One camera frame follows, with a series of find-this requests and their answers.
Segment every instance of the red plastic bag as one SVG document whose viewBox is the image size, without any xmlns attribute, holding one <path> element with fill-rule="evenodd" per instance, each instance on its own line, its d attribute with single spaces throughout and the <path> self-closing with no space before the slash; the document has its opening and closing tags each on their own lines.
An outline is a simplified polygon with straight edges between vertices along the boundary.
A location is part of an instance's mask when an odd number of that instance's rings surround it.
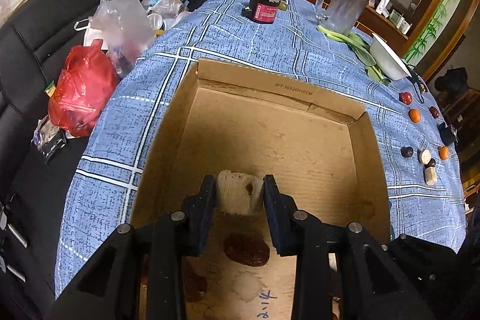
<svg viewBox="0 0 480 320">
<path fill-rule="evenodd" d="M 72 136 L 89 136 L 98 117 L 118 85 L 109 58 L 100 50 L 103 40 L 74 46 L 65 60 L 58 85 L 49 100 L 53 125 Z"/>
</svg>

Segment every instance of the cork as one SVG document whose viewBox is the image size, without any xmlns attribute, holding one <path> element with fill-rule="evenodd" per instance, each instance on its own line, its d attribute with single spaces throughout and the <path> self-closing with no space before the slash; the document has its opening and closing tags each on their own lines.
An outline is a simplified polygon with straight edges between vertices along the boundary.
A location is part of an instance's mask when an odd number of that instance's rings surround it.
<svg viewBox="0 0 480 320">
<path fill-rule="evenodd" d="M 429 150 L 420 151 L 418 154 L 418 161 L 422 164 L 428 164 L 431 159 L 431 153 Z"/>
<path fill-rule="evenodd" d="M 437 184 L 437 172 L 435 171 L 435 167 L 427 167 L 424 172 L 425 175 L 425 183 L 428 186 L 433 186 Z"/>
</svg>

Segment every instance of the white bowl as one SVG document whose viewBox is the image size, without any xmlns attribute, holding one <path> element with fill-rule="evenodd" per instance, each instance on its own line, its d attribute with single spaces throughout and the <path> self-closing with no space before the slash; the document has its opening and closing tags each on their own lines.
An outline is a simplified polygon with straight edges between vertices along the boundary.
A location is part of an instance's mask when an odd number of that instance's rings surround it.
<svg viewBox="0 0 480 320">
<path fill-rule="evenodd" d="M 370 45 L 370 54 L 377 61 L 378 67 L 392 80 L 399 80 L 411 76 L 405 63 L 397 56 L 382 38 L 372 33 L 373 41 Z"/>
</svg>

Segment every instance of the metal screw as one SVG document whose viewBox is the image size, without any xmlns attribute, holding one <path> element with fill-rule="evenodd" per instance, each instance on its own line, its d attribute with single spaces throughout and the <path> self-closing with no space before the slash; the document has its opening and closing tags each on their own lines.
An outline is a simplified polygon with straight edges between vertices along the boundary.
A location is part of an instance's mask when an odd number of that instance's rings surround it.
<svg viewBox="0 0 480 320">
<path fill-rule="evenodd" d="M 349 224 L 349 229 L 353 233 L 357 234 L 362 231 L 363 227 L 360 223 L 357 223 L 356 221 L 353 221 Z"/>
<path fill-rule="evenodd" d="M 170 215 L 173 221 L 182 221 L 185 218 L 185 214 L 182 211 L 175 211 Z"/>
<path fill-rule="evenodd" d="M 130 224 L 120 224 L 117 227 L 117 232 L 119 234 L 128 234 L 130 232 Z"/>
<path fill-rule="evenodd" d="M 306 211 L 294 211 L 293 218 L 299 221 L 306 220 L 308 217 L 308 213 Z"/>
</svg>

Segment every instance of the box flap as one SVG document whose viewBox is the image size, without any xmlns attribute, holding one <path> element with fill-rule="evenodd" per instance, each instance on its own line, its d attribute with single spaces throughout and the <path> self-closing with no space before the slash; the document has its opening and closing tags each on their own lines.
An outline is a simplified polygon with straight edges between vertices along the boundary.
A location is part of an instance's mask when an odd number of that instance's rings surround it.
<svg viewBox="0 0 480 320">
<path fill-rule="evenodd" d="M 134 227 L 152 223 L 159 215 L 157 206 L 165 201 L 168 183 L 177 150 L 197 91 L 197 64 L 193 64 L 177 88 L 160 128 L 148 151 L 147 163 L 140 177 L 139 189 L 130 214 Z"/>
<path fill-rule="evenodd" d="M 381 243 L 390 240 L 387 183 L 380 150 L 368 113 L 349 125 L 357 172 L 358 220 Z"/>
<path fill-rule="evenodd" d="M 362 104 L 333 91 L 270 71 L 255 69 L 253 65 L 249 67 L 200 59 L 198 78 L 284 95 L 325 107 L 354 119 L 359 119 L 365 111 Z"/>
</svg>

